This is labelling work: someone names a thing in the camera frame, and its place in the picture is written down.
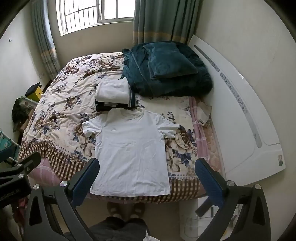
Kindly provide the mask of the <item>white t-shirt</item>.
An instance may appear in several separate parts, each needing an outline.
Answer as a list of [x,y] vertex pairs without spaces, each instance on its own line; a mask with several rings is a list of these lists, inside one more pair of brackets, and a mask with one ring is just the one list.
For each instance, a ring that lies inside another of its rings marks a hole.
[[85,137],[95,137],[100,170],[90,193],[138,197],[171,193],[165,138],[174,138],[179,124],[158,113],[115,108],[82,124]]

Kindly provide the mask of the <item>dark folded clothes stack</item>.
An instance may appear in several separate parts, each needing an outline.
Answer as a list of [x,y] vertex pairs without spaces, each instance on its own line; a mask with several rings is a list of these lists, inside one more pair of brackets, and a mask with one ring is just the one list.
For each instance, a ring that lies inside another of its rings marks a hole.
[[113,91],[95,96],[96,111],[109,111],[114,108],[134,109],[135,94],[129,88],[127,92]]

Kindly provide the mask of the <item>left slippered foot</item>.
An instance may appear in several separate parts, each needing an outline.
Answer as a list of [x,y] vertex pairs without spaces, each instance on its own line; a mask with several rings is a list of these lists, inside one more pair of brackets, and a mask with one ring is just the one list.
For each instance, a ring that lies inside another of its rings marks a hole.
[[120,205],[118,203],[108,202],[107,210],[110,216],[123,219]]

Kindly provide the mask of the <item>slippered foot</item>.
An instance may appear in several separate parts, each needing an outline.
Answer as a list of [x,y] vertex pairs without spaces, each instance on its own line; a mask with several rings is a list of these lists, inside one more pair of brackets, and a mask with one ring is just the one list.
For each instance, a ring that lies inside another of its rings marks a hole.
[[118,203],[108,202],[107,210],[110,216],[123,219],[120,205]]
[[145,212],[145,203],[138,202],[132,207],[130,218],[142,218]]

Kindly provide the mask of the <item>floral bed blanket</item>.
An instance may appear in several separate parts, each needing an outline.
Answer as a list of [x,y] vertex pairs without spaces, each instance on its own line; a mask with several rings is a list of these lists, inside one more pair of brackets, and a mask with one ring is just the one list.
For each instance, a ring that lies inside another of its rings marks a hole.
[[18,157],[38,152],[60,180],[91,158],[100,171],[93,197],[147,202],[197,198],[198,157],[189,97],[137,96],[134,110],[97,112],[97,89],[121,78],[123,55],[104,53],[70,60],[38,102],[23,132]]

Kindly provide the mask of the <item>clutter pile beside bed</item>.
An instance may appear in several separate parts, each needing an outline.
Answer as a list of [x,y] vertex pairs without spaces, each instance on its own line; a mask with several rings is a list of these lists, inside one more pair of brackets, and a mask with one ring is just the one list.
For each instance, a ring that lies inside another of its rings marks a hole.
[[11,117],[13,120],[13,132],[23,132],[28,126],[30,119],[33,116],[37,102],[26,97],[20,97],[15,100]]

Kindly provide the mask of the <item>white bed headboard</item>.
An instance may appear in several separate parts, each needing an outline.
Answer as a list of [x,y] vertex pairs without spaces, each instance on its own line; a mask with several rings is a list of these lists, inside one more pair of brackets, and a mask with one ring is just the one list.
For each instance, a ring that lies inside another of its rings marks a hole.
[[225,178],[243,186],[283,171],[285,159],[278,134],[251,85],[202,39],[193,36],[189,47],[213,80],[204,103],[212,108],[211,121]]

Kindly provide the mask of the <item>right slippered foot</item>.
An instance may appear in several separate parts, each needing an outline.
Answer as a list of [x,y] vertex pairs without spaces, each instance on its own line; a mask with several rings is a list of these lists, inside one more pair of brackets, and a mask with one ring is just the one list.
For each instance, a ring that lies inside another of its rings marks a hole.
[[138,202],[132,207],[130,218],[142,218],[145,212],[145,203]]

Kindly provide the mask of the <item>yellow box with black hat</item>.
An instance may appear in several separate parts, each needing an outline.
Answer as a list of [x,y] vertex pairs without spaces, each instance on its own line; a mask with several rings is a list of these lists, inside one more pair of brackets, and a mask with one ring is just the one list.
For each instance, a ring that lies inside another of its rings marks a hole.
[[25,97],[35,102],[39,102],[43,94],[41,86],[42,85],[39,82],[30,86],[27,92],[25,93]]

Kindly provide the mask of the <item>beige cloth by headboard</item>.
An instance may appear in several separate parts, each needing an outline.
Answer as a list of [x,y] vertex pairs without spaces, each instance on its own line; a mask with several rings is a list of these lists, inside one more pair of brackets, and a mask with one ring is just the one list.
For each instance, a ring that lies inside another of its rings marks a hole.
[[211,115],[212,107],[206,105],[204,102],[200,101],[197,104],[196,107],[196,113],[197,113],[197,121],[200,125],[204,126]]

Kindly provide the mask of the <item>folded white garment on stack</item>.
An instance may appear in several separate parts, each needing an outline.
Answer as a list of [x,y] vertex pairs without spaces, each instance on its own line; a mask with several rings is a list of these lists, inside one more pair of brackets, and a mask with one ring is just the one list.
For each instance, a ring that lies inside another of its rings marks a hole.
[[107,78],[99,82],[95,92],[95,100],[98,102],[110,102],[128,104],[130,101],[130,85],[126,78]]

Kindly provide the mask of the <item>left green curtain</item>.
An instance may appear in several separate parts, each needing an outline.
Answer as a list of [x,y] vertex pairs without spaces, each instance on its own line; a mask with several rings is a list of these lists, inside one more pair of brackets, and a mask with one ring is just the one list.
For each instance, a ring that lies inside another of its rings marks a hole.
[[44,67],[50,80],[54,80],[61,67],[49,22],[48,1],[33,1],[31,12],[33,31]]

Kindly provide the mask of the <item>green curtain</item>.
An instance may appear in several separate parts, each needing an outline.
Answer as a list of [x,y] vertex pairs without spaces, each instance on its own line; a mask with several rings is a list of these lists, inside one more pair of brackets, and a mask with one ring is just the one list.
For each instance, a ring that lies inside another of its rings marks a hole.
[[175,41],[187,44],[194,34],[200,1],[135,2],[133,44]]
[[50,80],[54,80],[61,67],[49,22],[48,1],[33,1],[31,12],[33,31],[44,67]]

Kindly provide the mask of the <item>teal plush quilt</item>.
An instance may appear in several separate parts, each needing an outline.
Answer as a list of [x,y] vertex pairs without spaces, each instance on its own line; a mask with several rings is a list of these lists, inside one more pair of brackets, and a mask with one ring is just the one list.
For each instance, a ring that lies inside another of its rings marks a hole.
[[122,53],[122,76],[128,80],[132,91],[141,96],[202,98],[213,88],[207,67],[183,43],[142,43],[123,49]]

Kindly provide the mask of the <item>window with metal bars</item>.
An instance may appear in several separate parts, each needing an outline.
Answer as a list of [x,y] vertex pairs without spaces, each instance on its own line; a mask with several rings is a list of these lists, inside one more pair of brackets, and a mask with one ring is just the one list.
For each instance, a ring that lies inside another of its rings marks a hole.
[[61,0],[56,13],[61,35],[101,24],[129,22],[134,18],[135,0]]

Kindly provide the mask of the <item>teal plush pillow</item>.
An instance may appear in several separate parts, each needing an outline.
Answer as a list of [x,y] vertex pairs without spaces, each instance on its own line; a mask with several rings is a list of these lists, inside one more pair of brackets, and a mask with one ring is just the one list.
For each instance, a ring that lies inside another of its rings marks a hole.
[[197,74],[197,68],[182,54],[175,43],[155,42],[144,45],[151,79],[168,79]]

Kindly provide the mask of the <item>right green curtain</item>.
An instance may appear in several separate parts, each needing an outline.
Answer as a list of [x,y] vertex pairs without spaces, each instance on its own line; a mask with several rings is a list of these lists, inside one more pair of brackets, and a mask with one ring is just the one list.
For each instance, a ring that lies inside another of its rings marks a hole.
[[135,2],[133,44],[175,41],[187,44],[194,34],[200,1]]

